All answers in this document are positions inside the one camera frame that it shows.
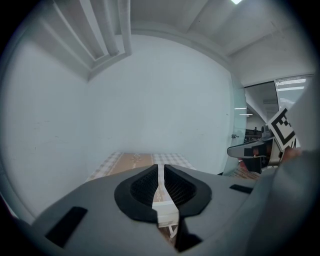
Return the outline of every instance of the checkered tablecloth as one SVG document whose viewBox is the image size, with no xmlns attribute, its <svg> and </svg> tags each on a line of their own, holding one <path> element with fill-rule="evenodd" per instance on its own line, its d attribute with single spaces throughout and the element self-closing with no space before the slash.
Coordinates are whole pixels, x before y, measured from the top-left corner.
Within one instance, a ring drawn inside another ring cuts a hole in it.
<svg viewBox="0 0 320 256">
<path fill-rule="evenodd" d="M 125 161 L 130 165 L 126 165 L 125 168 L 120 170 L 121 172 L 146 165 L 158 165 L 159 186 L 154 195 L 154 202 L 171 201 L 171 198 L 165 188 L 164 165 L 178 165 L 195 170 L 195 168 L 181 154 L 131 154 L 123 152 L 113 152 L 86 180 L 86 182 L 104 176 L 109 176 L 114 173 L 119 173 L 119 166 L 121 166 L 121 162 Z"/>
</svg>

